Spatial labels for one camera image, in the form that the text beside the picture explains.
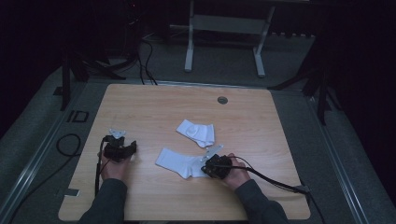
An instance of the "black object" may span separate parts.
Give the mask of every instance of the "black object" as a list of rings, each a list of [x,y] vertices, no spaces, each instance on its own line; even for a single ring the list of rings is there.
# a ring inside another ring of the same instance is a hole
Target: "black object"
[[[133,141],[128,147],[124,147],[124,137],[117,139],[109,136],[107,139],[109,142],[105,147],[104,156],[108,159],[119,162],[136,153],[136,141]]]
[[[231,159],[227,156],[220,157],[215,154],[206,161],[201,170],[212,178],[224,179],[230,173],[232,165]]]

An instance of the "hand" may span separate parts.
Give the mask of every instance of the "hand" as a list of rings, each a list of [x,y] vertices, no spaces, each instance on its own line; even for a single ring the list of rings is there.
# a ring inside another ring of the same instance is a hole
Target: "hand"
[[[114,178],[125,182],[125,173],[131,161],[131,157],[126,158],[123,161],[116,162],[106,158],[102,155],[102,179]]]
[[[230,157],[233,166],[246,167],[243,162],[239,162],[236,160],[233,153],[228,155],[228,157]],[[231,169],[230,173],[223,179],[223,181],[228,185],[228,187],[230,187],[230,189],[236,190],[249,179],[251,178],[248,174],[248,171],[242,169]]]

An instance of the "person's left hand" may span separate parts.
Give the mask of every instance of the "person's left hand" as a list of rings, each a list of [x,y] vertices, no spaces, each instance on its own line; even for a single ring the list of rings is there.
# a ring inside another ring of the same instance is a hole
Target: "person's left hand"
[[[116,161],[110,161],[108,158],[106,158],[104,155],[102,155],[102,179],[106,180],[109,178],[114,178],[121,180],[125,182],[125,173],[127,171],[127,168],[129,166],[129,163],[131,162],[131,157],[126,158],[123,161],[116,162]]]

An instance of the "white cloth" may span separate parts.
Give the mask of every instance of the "white cloth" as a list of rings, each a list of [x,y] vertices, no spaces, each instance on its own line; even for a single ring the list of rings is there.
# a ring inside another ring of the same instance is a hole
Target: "white cloth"
[[[194,124],[184,119],[176,131],[190,138],[200,147],[212,146],[215,143],[215,128],[213,124]]]
[[[205,177],[208,175],[201,170],[205,166],[205,162],[201,161],[201,158],[202,156],[185,156],[165,147],[155,161],[155,164],[174,171],[185,179],[190,176]]]

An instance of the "dark background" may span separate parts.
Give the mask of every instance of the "dark background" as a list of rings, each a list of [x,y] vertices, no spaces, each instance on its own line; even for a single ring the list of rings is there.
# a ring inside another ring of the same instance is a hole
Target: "dark background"
[[[260,17],[262,8],[268,7],[263,1],[247,1],[241,10],[238,1],[228,2],[230,7],[210,1],[196,10]],[[278,4],[270,31],[317,37],[305,65],[327,64],[330,85],[395,203],[396,2],[366,0],[350,7],[338,7],[337,1],[311,3]],[[104,62],[107,56],[127,56],[136,50],[141,36],[141,27],[125,29],[127,21],[144,23],[166,39],[170,23],[188,23],[189,8],[184,0],[0,4],[0,136],[61,65],[63,49],[77,49]]]

